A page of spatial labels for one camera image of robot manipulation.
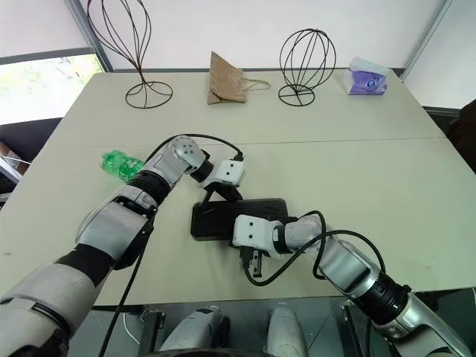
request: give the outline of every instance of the metal bracket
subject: metal bracket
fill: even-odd
[[[148,307],[142,312],[140,319],[144,322],[138,356],[148,356],[155,352],[165,341],[165,312],[151,310]]]

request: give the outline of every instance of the cardboard box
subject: cardboard box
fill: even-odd
[[[0,156],[7,156],[9,158],[17,158],[17,159],[20,159],[21,158],[16,154],[14,153],[12,150],[10,150],[10,148],[2,143],[0,141]],[[28,168],[28,164],[24,163],[24,162],[20,162],[20,161],[16,161],[16,160],[8,160],[7,158],[4,158],[4,160],[13,168],[16,170],[16,172],[24,175],[25,174],[25,171],[27,170]]]

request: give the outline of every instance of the bottle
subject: bottle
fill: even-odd
[[[119,150],[114,150],[103,154],[101,167],[106,172],[128,182],[139,172],[143,165],[144,163],[141,160],[132,158]]]

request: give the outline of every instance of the wall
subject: wall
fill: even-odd
[[[0,57],[83,47],[64,0],[0,0]]]
[[[86,6],[87,0],[81,1]],[[97,24],[102,21],[99,3],[93,0],[91,5]],[[130,23],[119,1],[116,6],[113,1],[105,3],[118,33],[131,45]],[[285,39],[308,27],[329,35],[337,49],[337,66],[348,66],[358,55],[403,68],[442,1],[144,0],[144,4],[152,19],[145,68],[208,68],[211,50],[241,68],[276,68]],[[131,68],[117,54],[107,54],[115,69]]]
[[[423,106],[461,109],[476,98],[476,1],[453,0],[405,85]]]

